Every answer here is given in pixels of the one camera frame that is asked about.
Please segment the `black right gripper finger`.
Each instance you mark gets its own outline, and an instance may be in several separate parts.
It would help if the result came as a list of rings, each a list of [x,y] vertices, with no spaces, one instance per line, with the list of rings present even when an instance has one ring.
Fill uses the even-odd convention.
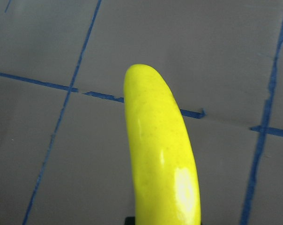
[[[126,217],[124,225],[135,225],[135,217]]]

